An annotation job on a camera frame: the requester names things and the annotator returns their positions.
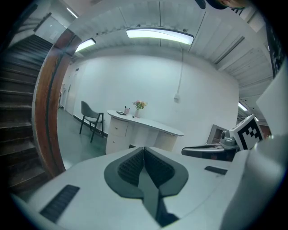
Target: fluorescent light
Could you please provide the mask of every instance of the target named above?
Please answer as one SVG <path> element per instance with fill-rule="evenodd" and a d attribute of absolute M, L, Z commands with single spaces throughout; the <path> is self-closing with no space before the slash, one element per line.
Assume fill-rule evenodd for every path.
<path fill-rule="evenodd" d="M 247 109 L 246 109 L 240 102 L 238 102 L 238 106 L 239 106 L 242 110 L 247 111 Z"/>
<path fill-rule="evenodd" d="M 163 28 L 136 28 L 128 29 L 126 32 L 130 38 L 160 38 L 178 41 L 187 45 L 191 45 L 194 40 L 194 37 L 190 34 Z"/>
<path fill-rule="evenodd" d="M 75 18 L 78 18 L 78 17 L 76 16 L 76 14 L 73 13 L 69 8 L 67 8 L 67 10 L 68 10 Z"/>
<path fill-rule="evenodd" d="M 94 39 L 90 38 L 89 40 L 82 42 L 78 48 L 76 49 L 75 52 L 78 52 L 79 50 L 85 49 L 88 46 L 94 45 L 96 42 L 94 41 Z"/>

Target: flower vase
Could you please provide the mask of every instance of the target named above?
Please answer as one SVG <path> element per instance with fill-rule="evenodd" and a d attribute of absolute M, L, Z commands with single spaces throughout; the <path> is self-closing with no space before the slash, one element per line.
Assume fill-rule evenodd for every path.
<path fill-rule="evenodd" d="M 140 118 L 140 117 L 139 117 L 139 109 L 136 109 L 134 116 Z"/>

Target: reception desk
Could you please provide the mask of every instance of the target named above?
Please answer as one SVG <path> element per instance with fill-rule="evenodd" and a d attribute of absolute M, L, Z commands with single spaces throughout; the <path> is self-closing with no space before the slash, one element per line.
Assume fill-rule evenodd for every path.
<path fill-rule="evenodd" d="M 120 115 L 114 110 L 108 110 L 107 113 L 111 116 L 111 121 L 106 154 L 128 149 L 130 145 L 172 151 L 177 137 L 184 135 L 181 131 L 157 121 Z"/>

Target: floor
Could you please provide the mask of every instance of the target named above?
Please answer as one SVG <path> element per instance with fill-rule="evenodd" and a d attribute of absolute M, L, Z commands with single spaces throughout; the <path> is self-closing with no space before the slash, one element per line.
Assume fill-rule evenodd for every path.
<path fill-rule="evenodd" d="M 90 143 L 92 132 L 83 125 L 82 132 L 79 134 L 80 126 L 81 122 L 73 118 L 71 114 L 63 109 L 58 110 L 58 141 L 66 169 L 81 161 L 105 155 L 107 139 L 95 133 Z"/>

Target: gray chair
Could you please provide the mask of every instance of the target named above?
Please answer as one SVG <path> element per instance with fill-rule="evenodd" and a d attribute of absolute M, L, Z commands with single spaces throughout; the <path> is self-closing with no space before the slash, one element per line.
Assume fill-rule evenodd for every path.
<path fill-rule="evenodd" d="M 93 110 L 91 110 L 89 105 L 86 102 L 84 102 L 84 101 L 81 101 L 81 113 L 83 114 L 83 119 L 82 119 L 81 128 L 80 128 L 80 132 L 79 133 L 81 133 L 82 126 L 83 126 L 83 123 L 84 123 L 84 119 L 86 119 L 87 121 L 89 121 L 90 130 L 91 130 L 91 123 L 95 125 L 94 129 L 93 129 L 93 134 L 92 134 L 90 143 L 93 141 L 93 136 L 94 136 L 94 133 L 95 133 L 95 130 L 96 130 L 96 126 L 97 126 L 98 122 L 102 123 L 102 137 L 104 137 L 104 113 L 96 113 L 96 112 L 94 112 Z"/>

